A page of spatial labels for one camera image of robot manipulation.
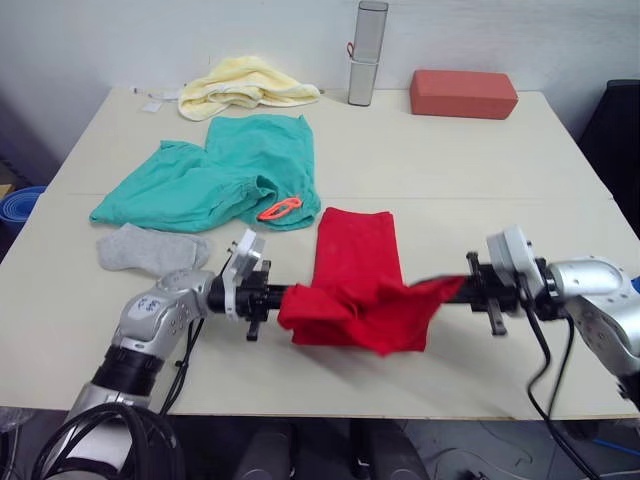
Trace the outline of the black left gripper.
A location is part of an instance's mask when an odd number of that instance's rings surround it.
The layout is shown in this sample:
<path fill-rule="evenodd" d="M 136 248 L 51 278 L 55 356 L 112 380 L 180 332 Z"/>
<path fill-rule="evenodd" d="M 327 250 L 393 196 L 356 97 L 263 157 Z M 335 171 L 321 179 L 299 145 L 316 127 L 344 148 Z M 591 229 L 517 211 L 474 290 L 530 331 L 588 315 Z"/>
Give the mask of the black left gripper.
<path fill-rule="evenodd" d="M 292 288 L 292 285 L 269 286 L 270 269 L 271 261 L 264 260 L 260 268 L 252 271 L 236 289 L 236 313 L 240 319 L 248 323 L 246 333 L 248 342 L 258 341 L 260 328 L 268 320 L 269 311 L 280 310 L 282 296 Z"/>

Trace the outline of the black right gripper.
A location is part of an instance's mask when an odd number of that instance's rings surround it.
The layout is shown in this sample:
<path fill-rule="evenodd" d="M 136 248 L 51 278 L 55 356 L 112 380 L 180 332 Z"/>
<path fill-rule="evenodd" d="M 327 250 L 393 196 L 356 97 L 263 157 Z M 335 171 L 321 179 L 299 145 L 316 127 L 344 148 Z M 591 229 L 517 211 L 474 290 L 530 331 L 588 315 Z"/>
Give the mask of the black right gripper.
<path fill-rule="evenodd" d="M 412 283 L 413 287 L 460 288 L 450 295 L 445 304 L 470 304 L 473 312 L 488 315 L 492 335 L 506 335 L 507 328 L 503 315 L 515 313 L 519 307 L 519 294 L 514 285 L 505 285 L 491 264 L 481 263 L 477 252 L 466 254 L 470 269 L 470 290 L 462 287 L 469 276 L 467 274 L 439 274 L 422 278 Z"/>

